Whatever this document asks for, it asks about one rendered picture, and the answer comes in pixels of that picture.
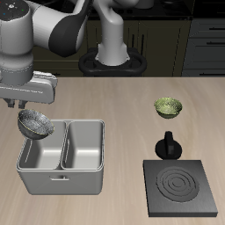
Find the green bowl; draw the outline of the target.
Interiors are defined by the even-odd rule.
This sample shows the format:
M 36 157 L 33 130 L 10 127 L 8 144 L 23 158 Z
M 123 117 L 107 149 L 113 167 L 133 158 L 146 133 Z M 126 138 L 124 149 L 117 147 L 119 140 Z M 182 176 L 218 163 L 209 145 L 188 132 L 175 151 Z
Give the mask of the green bowl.
M 173 119 L 179 115 L 183 106 L 180 101 L 175 98 L 159 98 L 155 101 L 154 107 L 156 112 L 164 119 Z

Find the white two-bin basket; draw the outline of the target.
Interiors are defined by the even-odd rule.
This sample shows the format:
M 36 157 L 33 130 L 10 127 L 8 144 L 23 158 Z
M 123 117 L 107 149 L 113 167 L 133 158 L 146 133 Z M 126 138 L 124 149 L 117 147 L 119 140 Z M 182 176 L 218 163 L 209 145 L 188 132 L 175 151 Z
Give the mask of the white two-bin basket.
M 16 163 L 32 195 L 95 195 L 103 185 L 105 123 L 54 120 L 48 137 L 24 140 Z

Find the round black stove knob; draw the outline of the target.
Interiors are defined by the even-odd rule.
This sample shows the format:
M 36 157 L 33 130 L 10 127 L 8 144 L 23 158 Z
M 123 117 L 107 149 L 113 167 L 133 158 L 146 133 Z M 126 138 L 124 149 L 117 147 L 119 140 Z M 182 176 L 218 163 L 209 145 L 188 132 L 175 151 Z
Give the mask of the round black stove knob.
M 173 139 L 172 132 L 166 131 L 164 138 L 157 142 L 155 152 L 163 160 L 177 160 L 181 157 L 182 147 Z

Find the dark grey stove plate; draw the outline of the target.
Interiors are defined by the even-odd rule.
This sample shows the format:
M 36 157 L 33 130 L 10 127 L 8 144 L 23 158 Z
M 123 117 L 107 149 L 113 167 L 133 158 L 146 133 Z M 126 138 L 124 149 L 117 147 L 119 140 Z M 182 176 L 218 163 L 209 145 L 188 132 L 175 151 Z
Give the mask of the dark grey stove plate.
M 149 217 L 216 217 L 200 160 L 144 160 Z

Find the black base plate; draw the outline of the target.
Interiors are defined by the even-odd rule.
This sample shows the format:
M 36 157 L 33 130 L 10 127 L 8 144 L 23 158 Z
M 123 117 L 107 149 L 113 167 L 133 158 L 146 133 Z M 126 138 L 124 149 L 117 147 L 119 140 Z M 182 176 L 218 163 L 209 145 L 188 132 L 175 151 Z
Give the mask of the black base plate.
M 98 49 L 91 47 L 78 63 L 79 69 L 87 77 L 132 77 L 141 76 L 147 68 L 146 59 L 140 55 L 136 48 L 129 47 L 128 61 L 119 66 L 107 66 L 96 60 Z

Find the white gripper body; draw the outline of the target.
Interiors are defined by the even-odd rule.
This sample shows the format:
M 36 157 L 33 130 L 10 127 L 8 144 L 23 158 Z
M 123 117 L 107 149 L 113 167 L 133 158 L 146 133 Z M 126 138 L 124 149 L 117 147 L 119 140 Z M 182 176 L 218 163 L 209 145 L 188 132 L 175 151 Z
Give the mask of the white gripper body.
M 0 83 L 0 98 L 51 104 L 54 102 L 54 88 L 48 80 L 34 80 L 15 87 Z

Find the black bowl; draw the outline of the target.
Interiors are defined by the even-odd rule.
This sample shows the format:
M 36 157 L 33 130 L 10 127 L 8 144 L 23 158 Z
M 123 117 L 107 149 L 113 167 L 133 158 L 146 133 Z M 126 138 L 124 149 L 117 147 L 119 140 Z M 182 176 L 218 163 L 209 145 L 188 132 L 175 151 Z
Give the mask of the black bowl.
M 23 109 L 18 113 L 18 129 L 31 140 L 41 140 L 54 132 L 54 124 L 41 112 Z

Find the grey drawer cabinet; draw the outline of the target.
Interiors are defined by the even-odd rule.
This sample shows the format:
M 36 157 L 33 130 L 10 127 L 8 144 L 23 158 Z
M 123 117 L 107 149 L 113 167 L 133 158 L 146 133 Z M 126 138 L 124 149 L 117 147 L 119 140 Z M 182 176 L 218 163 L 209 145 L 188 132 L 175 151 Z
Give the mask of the grey drawer cabinet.
M 225 76 L 225 0 L 195 0 L 182 76 Z

